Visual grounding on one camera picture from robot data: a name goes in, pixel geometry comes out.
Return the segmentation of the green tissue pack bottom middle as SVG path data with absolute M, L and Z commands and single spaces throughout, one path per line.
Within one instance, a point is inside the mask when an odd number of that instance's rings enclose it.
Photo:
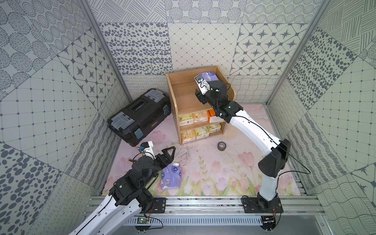
M 207 126 L 194 129 L 196 140 L 206 138 L 210 135 L 210 131 Z

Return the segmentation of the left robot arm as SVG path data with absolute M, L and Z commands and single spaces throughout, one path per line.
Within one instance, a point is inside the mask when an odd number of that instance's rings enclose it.
M 132 167 L 109 190 L 100 205 L 76 228 L 72 235 L 111 235 L 140 213 L 153 210 L 153 196 L 147 186 L 174 161 L 176 147 L 153 153 L 152 142 L 132 159 Z

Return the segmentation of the green tissue pack bottom right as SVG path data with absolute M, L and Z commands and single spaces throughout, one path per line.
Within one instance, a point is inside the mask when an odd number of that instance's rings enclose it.
M 222 125 L 220 123 L 212 123 L 207 126 L 209 133 L 218 132 L 221 130 L 221 128 L 222 128 Z

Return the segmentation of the orange tissue pack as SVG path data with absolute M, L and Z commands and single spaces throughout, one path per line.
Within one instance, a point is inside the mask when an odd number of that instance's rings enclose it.
M 208 110 L 208 119 L 209 123 L 216 123 L 216 122 L 224 122 L 224 119 L 215 115 L 215 111 L 213 109 Z

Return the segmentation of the green tissue pack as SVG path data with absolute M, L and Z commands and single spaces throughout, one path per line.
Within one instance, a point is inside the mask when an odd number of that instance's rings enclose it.
M 212 123 L 207 126 L 209 133 L 218 132 L 221 130 L 221 128 L 222 128 L 222 125 L 220 123 Z
M 207 126 L 194 129 L 196 140 L 206 138 L 210 135 L 210 131 Z

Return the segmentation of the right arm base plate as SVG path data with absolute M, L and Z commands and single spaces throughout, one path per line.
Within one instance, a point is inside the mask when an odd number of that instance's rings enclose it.
M 262 197 L 242 196 L 240 199 L 245 213 L 283 213 L 282 203 L 278 196 L 271 201 Z

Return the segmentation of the yellow tissue pack bottom left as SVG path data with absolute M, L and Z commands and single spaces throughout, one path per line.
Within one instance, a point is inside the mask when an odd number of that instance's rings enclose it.
M 187 130 L 181 133 L 182 144 L 189 143 L 196 140 L 194 130 Z

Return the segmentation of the purple tissue pack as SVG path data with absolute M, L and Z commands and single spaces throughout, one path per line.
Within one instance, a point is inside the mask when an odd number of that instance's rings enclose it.
M 161 188 L 162 190 L 179 188 L 182 181 L 182 172 L 180 164 L 176 163 L 176 174 L 174 176 L 161 176 Z
M 216 74 L 211 71 L 200 73 L 196 78 L 198 79 L 199 82 L 201 82 L 202 80 L 205 80 L 207 82 L 219 80 Z

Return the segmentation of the beige tissue pack shelf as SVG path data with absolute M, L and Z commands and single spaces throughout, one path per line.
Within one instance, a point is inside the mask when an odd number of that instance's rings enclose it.
M 209 115 L 207 111 L 200 111 L 193 113 L 194 123 L 202 123 L 209 121 Z

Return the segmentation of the aluminium mounting rail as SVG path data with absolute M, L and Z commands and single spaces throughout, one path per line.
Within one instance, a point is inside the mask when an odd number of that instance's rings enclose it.
M 322 215 L 324 209 L 316 196 L 280 196 L 282 215 Z M 236 215 L 244 214 L 239 196 L 167 196 L 164 213 L 152 215 Z

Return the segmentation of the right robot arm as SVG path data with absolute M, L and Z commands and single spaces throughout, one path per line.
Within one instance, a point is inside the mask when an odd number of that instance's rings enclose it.
M 256 123 L 235 101 L 230 101 L 227 86 L 221 80 L 207 82 L 203 78 L 195 79 L 198 88 L 196 97 L 202 104 L 209 104 L 217 117 L 236 127 L 245 134 L 263 153 L 258 163 L 262 172 L 262 182 L 257 194 L 258 204 L 266 208 L 277 199 L 279 174 L 288 161 L 290 142 L 280 140 Z

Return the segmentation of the black plastic toolbox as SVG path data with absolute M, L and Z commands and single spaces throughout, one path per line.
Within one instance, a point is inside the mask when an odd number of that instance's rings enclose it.
M 108 120 L 108 127 L 131 147 L 137 146 L 171 114 L 169 96 L 149 89 Z

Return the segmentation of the grey tape roll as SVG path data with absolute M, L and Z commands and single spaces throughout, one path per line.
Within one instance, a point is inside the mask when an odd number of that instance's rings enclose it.
M 224 143 L 224 142 L 219 142 L 219 143 L 217 144 L 217 149 L 218 149 L 219 151 L 225 151 L 226 148 L 227 148 L 227 145 L 226 145 L 226 143 Z

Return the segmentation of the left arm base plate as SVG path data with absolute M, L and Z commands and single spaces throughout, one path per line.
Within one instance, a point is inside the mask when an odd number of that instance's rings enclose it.
M 165 208 L 166 208 L 166 201 L 167 198 L 165 197 L 157 197 L 153 199 L 145 199 L 141 200 L 139 202 L 137 199 L 134 199 L 136 202 L 136 205 L 141 208 L 141 213 L 142 214 L 163 214 L 165 213 Z

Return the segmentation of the wooden shelf unit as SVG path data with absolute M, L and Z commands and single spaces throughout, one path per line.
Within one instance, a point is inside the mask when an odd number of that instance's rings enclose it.
M 219 80 L 224 83 L 229 83 L 229 79 L 222 72 L 219 66 L 202 67 L 192 70 L 183 70 L 172 73 L 167 73 L 166 80 L 169 90 L 169 98 L 171 103 L 171 109 L 173 113 L 173 119 L 176 124 L 176 130 L 178 133 L 179 143 L 182 145 L 183 141 L 181 133 L 188 130 L 194 130 L 199 127 L 207 126 L 210 123 L 208 121 L 201 123 L 194 123 L 187 126 L 180 126 L 179 117 L 187 114 L 193 114 L 196 112 L 202 112 L 212 109 L 209 104 L 203 105 L 195 96 L 195 90 L 198 86 L 194 78 L 203 72 L 214 72 Z

